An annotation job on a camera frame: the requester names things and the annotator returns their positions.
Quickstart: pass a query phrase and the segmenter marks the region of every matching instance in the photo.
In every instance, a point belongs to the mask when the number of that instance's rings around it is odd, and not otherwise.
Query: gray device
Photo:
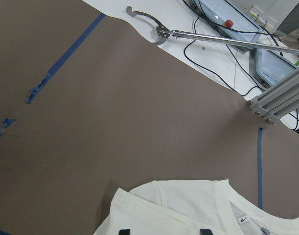
[[[227,20],[233,22],[231,29],[247,32],[263,32],[252,19],[242,13],[235,5],[228,0],[191,0],[196,4],[202,14],[205,14],[213,22],[225,26]],[[240,41],[256,43],[260,34],[239,33],[215,24],[211,25],[225,37],[233,38]],[[248,51],[250,47],[239,47],[243,51]]]
[[[283,56],[269,50],[254,49],[254,78],[265,88],[270,88],[298,66]]]

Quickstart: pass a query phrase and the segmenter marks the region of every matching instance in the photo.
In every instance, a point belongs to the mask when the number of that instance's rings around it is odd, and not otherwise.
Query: shirt fabric
[[[118,189],[110,214],[94,235],[299,235],[299,218],[281,219],[239,195],[228,180],[153,181],[130,192]]]
[[[299,48],[299,28],[281,38],[281,41],[293,49]]]

